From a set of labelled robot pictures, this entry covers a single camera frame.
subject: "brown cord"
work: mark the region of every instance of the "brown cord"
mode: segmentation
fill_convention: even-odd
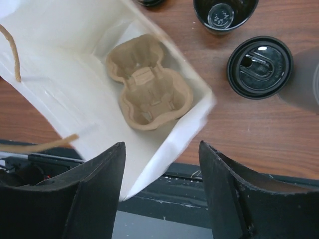
[[[15,78],[16,78],[17,81],[21,82],[20,61],[19,61],[18,51],[16,49],[16,45],[15,45],[14,39],[11,36],[11,34],[5,29],[5,27],[2,26],[1,24],[0,24],[0,32],[5,36],[5,38],[10,43],[10,47],[11,47],[11,50],[12,50],[12,53],[13,53],[13,57],[14,57],[14,74],[15,74]]]
[[[21,82],[21,74],[20,74],[20,61],[18,56],[18,51],[16,49],[16,45],[12,35],[5,29],[4,26],[0,24],[0,32],[5,36],[5,38],[10,43],[10,47],[14,57],[14,74],[15,78],[18,82]],[[62,145],[66,145],[72,141],[75,141],[79,138],[77,134],[72,134],[69,137],[64,139],[56,140],[49,143],[38,144],[38,145],[6,145],[0,144],[0,151],[8,152],[8,153],[36,153],[41,152],[50,148],[56,148]]]

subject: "wooden table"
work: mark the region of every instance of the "wooden table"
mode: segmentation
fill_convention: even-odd
[[[232,51],[254,36],[276,37],[293,54],[319,44],[319,1],[259,0],[248,22],[224,37],[204,29],[192,2],[167,0],[157,9],[141,8],[172,37],[218,99],[207,126],[178,162],[198,164],[198,145],[205,140],[259,172],[319,179],[319,116],[291,107],[278,96],[260,101],[242,98],[230,88],[225,71]],[[4,80],[0,102],[0,138],[32,143],[59,138]]]

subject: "paper bag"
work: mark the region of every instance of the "paper bag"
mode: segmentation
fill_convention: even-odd
[[[15,40],[21,81],[6,38],[0,35],[0,76],[13,85],[61,137],[90,160],[119,141],[126,143],[120,200],[160,177],[205,126],[215,105],[210,87],[172,40],[131,0],[11,0],[0,2],[0,24]],[[153,34],[165,48],[163,65],[182,74],[194,93],[182,118],[153,130],[126,123],[118,98],[123,85],[110,79],[105,61],[117,45]]]

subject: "black plastic cup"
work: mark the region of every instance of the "black plastic cup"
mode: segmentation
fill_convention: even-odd
[[[200,22],[213,34],[221,35],[243,25],[254,13],[259,0],[194,0]]]
[[[258,36],[240,44],[227,64],[232,89],[253,100],[278,93],[287,83],[294,67],[289,48],[270,36]]]
[[[136,2],[145,7],[154,7],[163,3],[165,0],[136,0]]]

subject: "gray container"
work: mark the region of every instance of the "gray container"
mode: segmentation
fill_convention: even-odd
[[[295,67],[279,97],[293,106],[319,114],[319,46],[294,57]]]

